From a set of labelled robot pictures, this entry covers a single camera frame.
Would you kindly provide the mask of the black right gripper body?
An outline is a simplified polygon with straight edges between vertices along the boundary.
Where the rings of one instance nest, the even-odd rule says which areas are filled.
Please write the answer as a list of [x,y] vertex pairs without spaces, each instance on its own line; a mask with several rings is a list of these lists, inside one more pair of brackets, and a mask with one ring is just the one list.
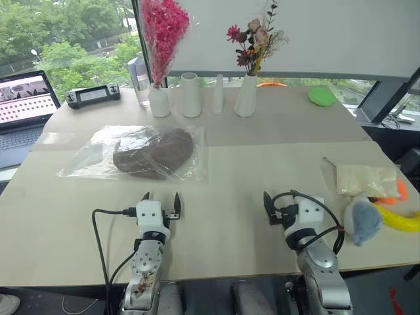
[[270,225],[292,226],[295,223],[296,216],[299,212],[297,204],[288,205],[281,209],[274,205],[268,206],[268,220]]

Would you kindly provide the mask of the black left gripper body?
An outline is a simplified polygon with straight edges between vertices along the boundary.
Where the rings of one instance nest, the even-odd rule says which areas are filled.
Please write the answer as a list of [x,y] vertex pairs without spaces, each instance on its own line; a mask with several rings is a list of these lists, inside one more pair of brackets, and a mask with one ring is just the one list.
[[164,227],[170,227],[170,221],[179,220],[180,219],[180,211],[175,211],[172,213],[166,213],[163,211],[163,225]]

